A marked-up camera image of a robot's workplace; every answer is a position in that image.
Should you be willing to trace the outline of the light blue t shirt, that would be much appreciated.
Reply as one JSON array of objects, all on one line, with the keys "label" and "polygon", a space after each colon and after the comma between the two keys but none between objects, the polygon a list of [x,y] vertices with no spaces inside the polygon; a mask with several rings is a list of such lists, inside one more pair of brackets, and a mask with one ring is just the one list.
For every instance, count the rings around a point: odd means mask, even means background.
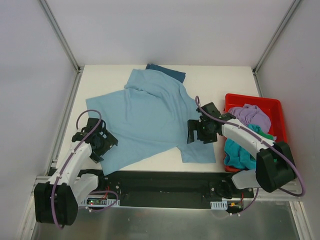
[{"label": "light blue t shirt", "polygon": [[183,163],[215,163],[213,144],[187,143],[188,120],[198,120],[197,105],[178,80],[156,70],[132,70],[123,90],[86,99],[101,113],[118,145],[105,155],[105,175],[156,154],[178,148]]}]

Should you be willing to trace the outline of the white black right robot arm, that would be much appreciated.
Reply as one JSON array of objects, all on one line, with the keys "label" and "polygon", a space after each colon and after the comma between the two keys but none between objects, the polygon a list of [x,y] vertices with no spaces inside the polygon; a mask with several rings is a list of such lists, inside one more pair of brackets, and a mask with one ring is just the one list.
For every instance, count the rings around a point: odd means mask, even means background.
[{"label": "white black right robot arm", "polygon": [[187,122],[187,143],[199,140],[204,144],[216,142],[217,136],[224,136],[236,142],[255,159],[255,169],[241,170],[225,184],[225,192],[237,197],[243,189],[262,188],[268,193],[283,190],[291,181],[301,181],[290,146],[286,142],[267,139],[242,124],[230,113],[221,114],[210,102],[198,106],[199,119]]}]

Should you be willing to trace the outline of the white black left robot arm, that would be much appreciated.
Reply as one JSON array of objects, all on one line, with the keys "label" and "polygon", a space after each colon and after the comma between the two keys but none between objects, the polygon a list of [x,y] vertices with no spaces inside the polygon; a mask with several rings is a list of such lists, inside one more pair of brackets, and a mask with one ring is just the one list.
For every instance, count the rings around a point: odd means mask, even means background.
[{"label": "white black left robot arm", "polygon": [[35,186],[36,221],[59,228],[72,225],[82,201],[92,192],[99,195],[106,189],[104,175],[96,170],[82,170],[84,162],[102,162],[103,155],[117,145],[118,140],[106,129],[105,121],[90,117],[86,126],[72,136],[60,167],[45,183]]}]

